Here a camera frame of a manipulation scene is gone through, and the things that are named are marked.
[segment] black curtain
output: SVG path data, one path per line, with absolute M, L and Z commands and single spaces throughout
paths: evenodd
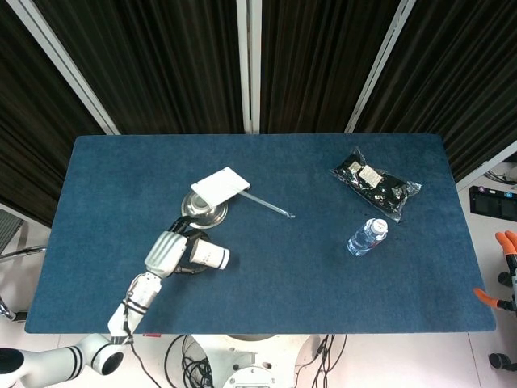
M 36 0 L 122 133 L 243 133 L 235 0 Z
M 5 1 L 0 41 L 0 202 L 50 226 L 75 138 L 103 131 Z
M 260 132 L 343 132 L 398 4 L 263 0 Z
M 418 0 L 355 132 L 439 133 L 456 180 L 517 140 L 517 2 Z

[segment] plastic bottle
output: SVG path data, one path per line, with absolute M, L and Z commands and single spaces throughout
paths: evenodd
M 355 256 L 362 256 L 377 246 L 388 235 L 388 224 L 380 218 L 366 221 L 348 240 L 348 250 Z

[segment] blue table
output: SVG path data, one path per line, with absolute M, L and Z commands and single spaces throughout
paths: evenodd
M 346 240 L 383 214 L 333 177 L 359 146 L 367 161 L 421 183 L 402 221 L 362 258 Z M 77 139 L 27 320 L 32 333 L 107 332 L 107 321 L 191 183 L 232 167 L 250 193 L 208 230 L 224 271 L 163 282 L 137 332 L 487 331 L 494 317 L 454 181 L 435 135 L 168 135 Z

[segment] white floor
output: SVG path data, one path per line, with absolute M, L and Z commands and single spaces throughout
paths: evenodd
M 474 184 L 496 189 L 508 188 L 485 178 L 480 178 Z M 507 268 L 494 234 L 500 230 L 517 230 L 517 225 L 514 222 L 470 214 L 469 190 L 466 188 L 459 195 L 486 291 L 495 297 L 507 299 L 511 295 L 510 289 L 502 287 L 496 280 L 497 275 Z M 46 243 L 47 239 L 47 229 L 30 224 L 27 241 L 19 241 L 19 232 L 6 251 L 19 246 Z M 18 263 L 0 264 L 0 294 L 13 309 L 20 310 L 30 306 L 42 260 L 41 255 L 28 256 Z M 492 352 L 503 352 L 514 362 L 517 361 L 517 319 L 505 312 L 496 312 L 496 318 L 497 330 L 488 333 L 349 335 L 343 358 L 329 376 L 329 387 L 515 388 L 517 373 L 491 369 L 487 356 Z M 83 335 L 29 335 L 24 332 L 23 324 L 0 319 L 0 347 L 40 351 L 74 344 L 82 337 Z M 136 337 L 137 351 L 162 387 L 169 386 L 163 374 L 163 357 L 172 338 L 173 335 L 163 335 L 161 338 Z M 343 340 L 344 336 L 339 336 L 337 344 L 340 345 Z M 308 341 L 301 349 L 298 364 L 309 360 L 312 343 L 313 341 Z M 334 346 L 334 350 L 337 353 L 339 346 Z M 177 353 L 172 354 L 168 367 L 175 385 L 183 386 L 177 357 Z M 316 368 L 311 365 L 301 371 L 298 387 L 311 387 Z M 154 385 L 142 373 L 133 355 L 127 352 L 124 363 L 111 376 L 101 377 L 87 369 L 79 378 L 59 386 L 127 388 Z

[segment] stainless steel bowl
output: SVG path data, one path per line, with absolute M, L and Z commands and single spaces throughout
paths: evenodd
M 198 217 L 198 221 L 192 222 L 191 226 L 197 229 L 208 229 L 219 225 L 228 214 L 228 204 L 226 202 L 211 208 L 200 196 L 194 191 L 183 198 L 181 203 L 181 215 Z

